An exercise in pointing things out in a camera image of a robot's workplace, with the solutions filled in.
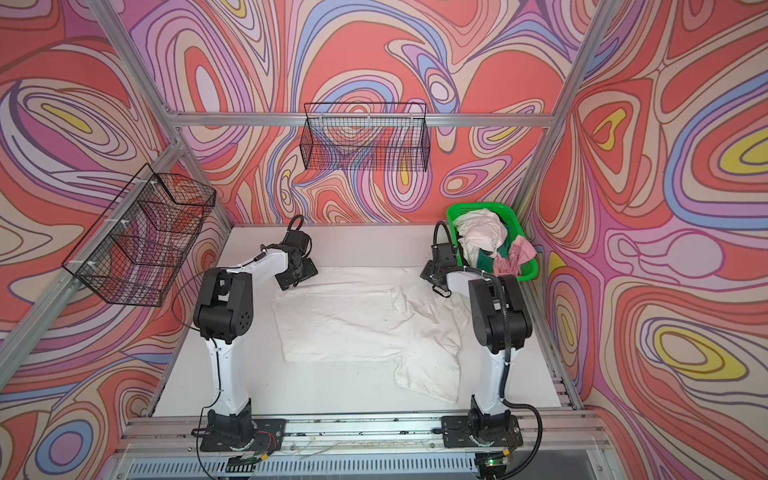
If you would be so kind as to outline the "white t shirt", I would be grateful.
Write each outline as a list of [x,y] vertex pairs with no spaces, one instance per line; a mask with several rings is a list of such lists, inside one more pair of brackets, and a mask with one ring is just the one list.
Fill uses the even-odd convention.
[[393,361],[396,385],[459,399],[459,352],[470,313],[433,292],[415,267],[327,267],[272,302],[293,363]]

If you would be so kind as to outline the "green plastic laundry basket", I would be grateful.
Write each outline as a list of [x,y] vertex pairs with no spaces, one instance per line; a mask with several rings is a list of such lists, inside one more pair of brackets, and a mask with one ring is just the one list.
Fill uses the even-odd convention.
[[[458,216],[468,213],[470,211],[479,210],[479,209],[489,209],[500,217],[501,221],[504,223],[508,231],[508,238],[505,241],[505,243],[507,243],[508,245],[510,245],[510,243],[517,236],[525,237],[523,235],[523,230],[518,222],[515,212],[505,204],[494,203],[494,202],[453,204],[449,206],[446,210],[446,219],[448,222],[450,239],[457,248],[457,258],[458,258],[459,266],[467,266],[467,267],[477,269],[476,263],[477,263],[478,254],[475,254],[469,257],[467,257],[464,254],[462,246],[459,243],[459,240],[458,240],[459,236],[454,228],[453,222],[456,220]],[[517,280],[520,282],[527,281],[534,278],[537,274],[538,274],[538,265],[536,261],[532,259],[526,262],[522,266],[522,273],[520,276],[517,276]]]

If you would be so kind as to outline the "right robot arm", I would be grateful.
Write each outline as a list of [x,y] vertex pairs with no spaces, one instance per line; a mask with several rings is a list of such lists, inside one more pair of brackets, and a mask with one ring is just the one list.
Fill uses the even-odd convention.
[[433,432],[447,449],[480,449],[474,455],[479,479],[512,479],[532,463],[543,441],[539,409],[507,398],[509,374],[532,336],[532,321],[514,274],[495,275],[461,265],[459,247],[442,241],[441,232],[450,233],[444,220],[435,224],[431,259],[420,278],[445,299],[459,294],[469,300],[472,331],[487,355],[468,411],[442,417]]

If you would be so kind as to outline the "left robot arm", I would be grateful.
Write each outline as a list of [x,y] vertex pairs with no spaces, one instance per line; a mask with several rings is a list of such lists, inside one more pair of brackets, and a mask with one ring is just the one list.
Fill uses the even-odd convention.
[[294,216],[281,242],[262,245],[253,258],[208,269],[202,276],[193,326],[206,342],[215,387],[214,400],[205,408],[207,426],[198,432],[207,451],[246,450],[257,436],[243,383],[243,337],[256,317],[253,288],[274,280],[286,291],[318,274],[310,258],[312,239],[303,224],[302,215]]

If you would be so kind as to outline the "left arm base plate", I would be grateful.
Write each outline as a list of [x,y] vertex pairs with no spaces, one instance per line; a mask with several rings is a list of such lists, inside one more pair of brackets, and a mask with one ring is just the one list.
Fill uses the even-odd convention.
[[195,434],[203,452],[272,452],[281,449],[286,425],[287,421],[280,418],[214,415]]

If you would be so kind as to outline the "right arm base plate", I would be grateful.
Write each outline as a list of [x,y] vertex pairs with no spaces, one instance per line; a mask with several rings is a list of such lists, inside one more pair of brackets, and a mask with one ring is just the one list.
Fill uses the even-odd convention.
[[505,448],[516,450],[524,443],[516,416],[510,412],[501,414],[477,414],[444,416],[441,418],[441,434],[446,448]]

